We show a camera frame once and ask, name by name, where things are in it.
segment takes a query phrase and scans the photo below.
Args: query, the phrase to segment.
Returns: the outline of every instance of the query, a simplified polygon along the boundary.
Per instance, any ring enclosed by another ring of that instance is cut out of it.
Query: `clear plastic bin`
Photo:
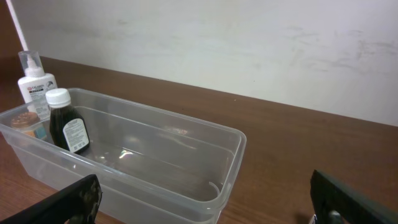
[[[82,155],[10,127],[28,103],[0,114],[0,130],[33,178],[62,189],[96,174],[99,209],[126,223],[216,223],[241,165],[236,129],[91,91],[69,89],[86,122]]]

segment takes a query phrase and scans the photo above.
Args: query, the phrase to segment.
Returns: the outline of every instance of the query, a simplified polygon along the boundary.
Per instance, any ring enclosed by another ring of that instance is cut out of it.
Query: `container rim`
[[[215,210],[221,210],[227,203],[229,195],[231,193],[231,188],[234,184],[234,181],[236,180],[236,176],[238,174],[240,165],[241,165],[241,161],[243,158],[243,152],[245,150],[246,147],[246,135],[241,132],[240,130],[234,129],[234,128],[230,128],[227,126],[223,126],[220,124],[216,124],[216,123],[211,123],[209,121],[205,121],[202,119],[198,119],[198,118],[193,118],[190,116],[186,116],[183,114],[178,114],[178,113],[174,113],[171,111],[167,111],[167,110],[163,110],[160,108],[155,108],[153,106],[148,106],[148,105],[143,105],[140,103],[136,103],[133,101],[129,101],[129,100],[124,100],[124,99],[120,99],[120,98],[116,98],[113,96],[109,96],[109,95],[105,95],[102,93],[96,93],[93,91],[88,91],[88,90],[84,90],[81,88],[69,88],[68,89],[69,92],[82,92],[82,93],[86,93],[89,95],[95,95],[95,96],[100,96],[103,98],[110,98],[112,100],[117,100],[123,103],[128,103],[130,105],[135,105],[135,106],[139,106],[145,109],[149,109],[149,110],[153,110],[159,113],[164,113],[167,115],[171,115],[171,116],[178,116],[179,118],[182,119],[187,119],[189,121],[193,121],[196,123],[201,123],[201,124],[205,124],[214,128],[220,128],[223,129],[225,131],[230,131],[232,133],[235,133],[239,136],[239,142],[236,148],[236,152],[234,154],[234,158],[231,161],[231,165],[229,167],[229,171],[225,177],[224,183],[223,183],[223,188],[221,189],[220,193],[218,194],[217,197],[215,197],[212,200],[209,201],[199,201],[199,200],[195,200],[193,198],[178,194],[176,192],[173,192],[171,190],[167,190],[163,187],[159,187],[158,185],[146,182],[144,180],[141,180],[137,177],[131,176],[129,174],[123,173],[119,170],[113,169],[111,167],[105,166],[103,164],[100,164],[98,162],[92,161],[90,159],[87,159],[83,156],[80,156],[78,154],[74,154],[71,153],[69,151],[66,151],[58,146],[55,146],[53,144],[50,144],[49,142],[45,142],[41,139],[37,139],[34,138],[32,136],[28,136],[25,134],[22,134],[20,132],[18,132],[15,129],[12,129],[9,126],[6,126],[5,124],[0,123],[0,131],[7,131],[9,134],[13,135],[13,136],[17,136],[19,138],[24,138],[24,139],[28,139],[30,141],[35,142],[36,145],[40,144],[40,146],[42,146],[43,149],[45,149],[46,151],[49,151],[53,154],[56,154],[58,156],[61,156],[63,158],[66,159],[73,159],[73,160],[78,160],[80,162],[83,163],[84,166],[89,166],[89,167],[94,167],[97,171],[100,172],[107,172],[107,173],[111,173],[114,176],[112,176],[112,178],[117,179],[118,181],[124,182],[125,184],[131,185],[132,187],[136,187],[140,190],[143,190],[145,192],[148,192],[152,195],[155,195],[156,197],[160,197],[160,198],[164,198],[166,200],[170,200],[173,203],[179,204],[179,205],[183,205],[185,207],[189,207],[191,209],[194,210],[199,210],[202,213],[214,213]],[[13,108],[11,110],[7,110],[5,112],[0,113],[0,118],[6,116],[7,114],[10,114],[14,111],[20,110],[21,108],[26,108],[27,106],[31,105],[33,102],[24,104],[24,105],[20,105],[16,108]]]

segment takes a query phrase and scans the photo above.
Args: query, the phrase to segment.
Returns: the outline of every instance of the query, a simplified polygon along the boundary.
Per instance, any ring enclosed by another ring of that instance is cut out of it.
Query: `white bottle cap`
[[[37,51],[21,51],[18,55],[27,77],[42,77],[45,75],[43,65]]]
[[[63,108],[70,105],[70,95],[65,88],[56,88],[45,93],[47,103],[52,108]]]

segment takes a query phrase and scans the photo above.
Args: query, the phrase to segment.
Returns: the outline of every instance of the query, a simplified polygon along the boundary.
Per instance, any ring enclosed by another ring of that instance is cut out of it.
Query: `white wall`
[[[397,0],[12,2],[46,57],[398,126]]]

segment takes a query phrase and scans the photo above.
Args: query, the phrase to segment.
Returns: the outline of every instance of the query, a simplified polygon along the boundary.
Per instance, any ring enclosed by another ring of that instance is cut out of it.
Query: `brown tabletop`
[[[308,223],[314,169],[398,211],[397,127],[50,58],[42,62],[59,87],[84,88],[241,130],[248,143],[220,224]],[[23,103],[16,80],[1,82],[1,111]],[[27,175],[4,138],[0,148],[3,219],[55,191]],[[97,219],[117,222],[102,213]]]

